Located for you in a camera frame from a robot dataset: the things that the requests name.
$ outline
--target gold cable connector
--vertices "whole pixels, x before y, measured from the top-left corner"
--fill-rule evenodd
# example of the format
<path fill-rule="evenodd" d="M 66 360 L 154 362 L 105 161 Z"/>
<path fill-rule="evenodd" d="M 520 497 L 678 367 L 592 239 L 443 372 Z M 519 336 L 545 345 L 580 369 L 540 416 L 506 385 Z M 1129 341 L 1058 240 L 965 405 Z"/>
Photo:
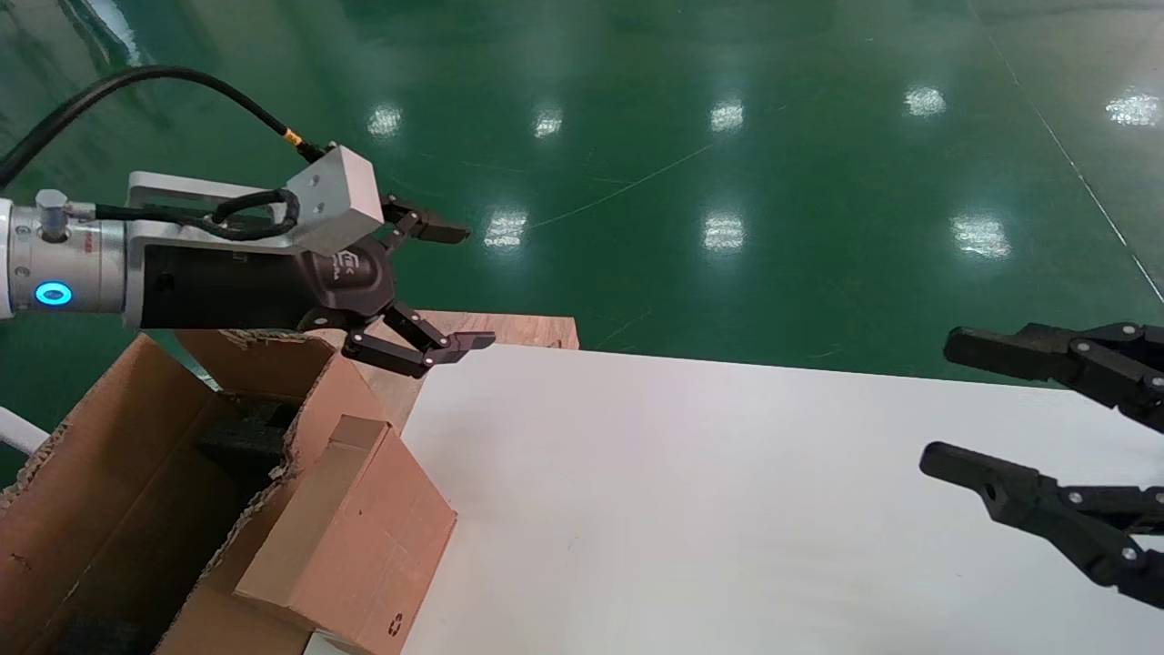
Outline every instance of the gold cable connector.
<path fill-rule="evenodd" d="M 299 143 L 303 143 L 303 137 L 296 134 L 290 127 L 283 133 L 283 140 L 297 148 L 299 147 Z"/>

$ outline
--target open cardboard box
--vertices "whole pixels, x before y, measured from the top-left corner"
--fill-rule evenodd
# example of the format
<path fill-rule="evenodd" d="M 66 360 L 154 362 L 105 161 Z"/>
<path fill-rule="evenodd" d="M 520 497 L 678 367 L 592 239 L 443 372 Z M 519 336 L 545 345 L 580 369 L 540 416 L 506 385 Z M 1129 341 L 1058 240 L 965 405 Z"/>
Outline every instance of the open cardboard box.
<path fill-rule="evenodd" d="M 178 337 L 221 392 L 140 336 L 0 496 L 0 652 L 64 652 L 86 621 L 133 653 L 299 655 L 315 628 L 399 652 L 455 514 L 363 378 L 314 339 Z M 253 498 L 194 446 L 249 398 L 301 403 Z"/>

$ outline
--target blue led ring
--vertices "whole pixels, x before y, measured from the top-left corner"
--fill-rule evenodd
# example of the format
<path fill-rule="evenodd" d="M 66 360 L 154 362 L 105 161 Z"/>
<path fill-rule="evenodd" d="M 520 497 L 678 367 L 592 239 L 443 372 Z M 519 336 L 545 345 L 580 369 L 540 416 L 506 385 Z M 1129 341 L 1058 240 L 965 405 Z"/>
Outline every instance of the blue led ring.
<path fill-rule="evenodd" d="M 72 299 L 72 289 L 64 282 L 42 282 L 36 287 L 36 299 L 49 306 L 61 306 L 69 304 Z"/>

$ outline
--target white tabletop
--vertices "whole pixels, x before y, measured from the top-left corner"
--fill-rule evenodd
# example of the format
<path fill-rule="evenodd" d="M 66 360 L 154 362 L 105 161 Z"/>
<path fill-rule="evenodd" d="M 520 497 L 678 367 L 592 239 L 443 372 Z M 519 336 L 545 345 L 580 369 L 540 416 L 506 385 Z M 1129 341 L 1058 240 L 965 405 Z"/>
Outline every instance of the white tabletop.
<path fill-rule="evenodd" d="M 492 347 L 405 442 L 460 512 L 406 655 L 1158 652 L 1164 613 L 917 470 L 936 440 L 1060 484 L 1164 480 L 1069 392 Z"/>

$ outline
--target small cardboard box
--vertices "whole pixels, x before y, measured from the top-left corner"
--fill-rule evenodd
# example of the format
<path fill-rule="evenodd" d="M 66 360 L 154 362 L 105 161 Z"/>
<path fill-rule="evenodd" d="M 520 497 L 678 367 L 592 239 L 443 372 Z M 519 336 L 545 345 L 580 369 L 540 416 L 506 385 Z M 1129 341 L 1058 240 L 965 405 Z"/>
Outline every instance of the small cardboard box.
<path fill-rule="evenodd" d="M 395 655 L 455 522 L 395 429 L 345 417 L 235 593 L 341 652 Z"/>

